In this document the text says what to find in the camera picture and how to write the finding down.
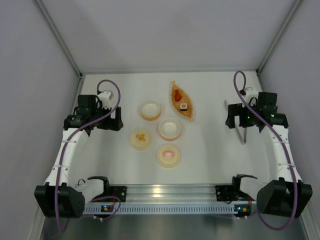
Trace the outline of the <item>metal serving tongs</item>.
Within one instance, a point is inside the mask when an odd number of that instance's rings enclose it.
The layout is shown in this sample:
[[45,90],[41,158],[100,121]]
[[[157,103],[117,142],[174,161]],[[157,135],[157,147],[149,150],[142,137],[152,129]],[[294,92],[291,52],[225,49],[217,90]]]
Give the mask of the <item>metal serving tongs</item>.
[[239,142],[242,145],[245,145],[247,143],[247,128],[240,129],[238,126],[235,126],[234,130],[236,132]]

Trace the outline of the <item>cream lid orange handle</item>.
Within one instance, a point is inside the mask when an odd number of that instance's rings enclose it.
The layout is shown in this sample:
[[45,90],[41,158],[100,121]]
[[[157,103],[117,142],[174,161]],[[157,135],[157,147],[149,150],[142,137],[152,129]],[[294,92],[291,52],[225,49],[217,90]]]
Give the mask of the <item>cream lid orange handle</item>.
[[129,137],[130,145],[139,151],[148,149],[153,141],[152,134],[149,130],[140,128],[135,130]]

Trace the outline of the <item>orange round lunch box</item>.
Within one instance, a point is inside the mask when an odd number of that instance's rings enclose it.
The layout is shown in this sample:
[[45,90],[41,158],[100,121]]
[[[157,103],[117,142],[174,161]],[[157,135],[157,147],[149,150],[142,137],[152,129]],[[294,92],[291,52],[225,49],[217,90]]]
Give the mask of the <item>orange round lunch box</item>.
[[153,99],[147,99],[139,107],[140,115],[147,121],[154,121],[159,118],[162,107],[161,104]]

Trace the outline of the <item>sushi roll toy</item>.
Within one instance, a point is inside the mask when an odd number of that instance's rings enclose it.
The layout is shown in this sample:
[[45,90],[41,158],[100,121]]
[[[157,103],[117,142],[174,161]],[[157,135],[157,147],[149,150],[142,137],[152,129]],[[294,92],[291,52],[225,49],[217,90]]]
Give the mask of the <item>sushi roll toy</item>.
[[180,103],[179,109],[180,109],[180,111],[182,111],[182,112],[187,111],[187,110],[188,110],[188,104],[187,104],[186,102]]

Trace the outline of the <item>pink round lunch box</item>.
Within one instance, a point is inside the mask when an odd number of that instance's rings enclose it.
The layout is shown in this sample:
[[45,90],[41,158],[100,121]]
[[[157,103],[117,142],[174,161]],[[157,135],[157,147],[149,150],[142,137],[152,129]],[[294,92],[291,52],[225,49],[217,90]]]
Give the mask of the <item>pink round lunch box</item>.
[[166,141],[176,140],[180,136],[181,130],[181,124],[175,118],[165,118],[158,126],[160,136]]

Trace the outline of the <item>red fried shrimp toy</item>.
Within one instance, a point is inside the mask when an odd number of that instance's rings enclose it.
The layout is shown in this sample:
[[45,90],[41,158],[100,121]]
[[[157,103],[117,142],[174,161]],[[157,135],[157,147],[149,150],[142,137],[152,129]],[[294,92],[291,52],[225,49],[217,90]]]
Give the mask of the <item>red fried shrimp toy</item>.
[[181,96],[181,94],[180,94],[178,89],[176,89],[174,92],[175,92],[174,100],[175,100],[175,102],[179,102],[182,99],[182,96]]

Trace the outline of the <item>cream lid pink handle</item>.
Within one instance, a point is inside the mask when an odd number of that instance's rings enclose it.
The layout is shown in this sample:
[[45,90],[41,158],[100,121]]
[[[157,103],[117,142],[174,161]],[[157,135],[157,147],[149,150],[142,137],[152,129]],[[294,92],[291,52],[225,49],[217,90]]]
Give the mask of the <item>cream lid pink handle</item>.
[[157,151],[156,160],[164,168],[174,168],[181,160],[180,150],[174,145],[164,145]]

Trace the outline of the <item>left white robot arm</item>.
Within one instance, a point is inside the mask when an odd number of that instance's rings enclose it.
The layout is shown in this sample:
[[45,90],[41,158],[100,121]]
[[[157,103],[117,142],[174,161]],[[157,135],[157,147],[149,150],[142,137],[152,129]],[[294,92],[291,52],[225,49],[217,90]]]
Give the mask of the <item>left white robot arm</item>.
[[106,176],[90,176],[83,184],[86,168],[92,160],[82,160],[84,147],[94,129],[120,131],[124,126],[121,107],[111,107],[113,93],[98,91],[96,95],[77,97],[73,114],[63,123],[61,146],[52,170],[34,196],[45,217],[80,218],[86,203],[108,197],[111,187]]

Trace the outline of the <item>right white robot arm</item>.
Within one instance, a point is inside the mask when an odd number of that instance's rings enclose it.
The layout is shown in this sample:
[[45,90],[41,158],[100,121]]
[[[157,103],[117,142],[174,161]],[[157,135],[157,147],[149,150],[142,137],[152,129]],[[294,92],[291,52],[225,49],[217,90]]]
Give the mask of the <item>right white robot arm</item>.
[[288,139],[289,124],[283,113],[278,113],[277,94],[257,92],[252,88],[241,91],[245,102],[228,104],[225,124],[238,130],[258,127],[264,143],[269,165],[269,182],[264,183],[256,176],[237,174],[229,185],[215,188],[217,200],[232,201],[255,200],[261,214],[290,217],[294,213],[299,218],[313,195],[311,185],[302,181],[290,150]]

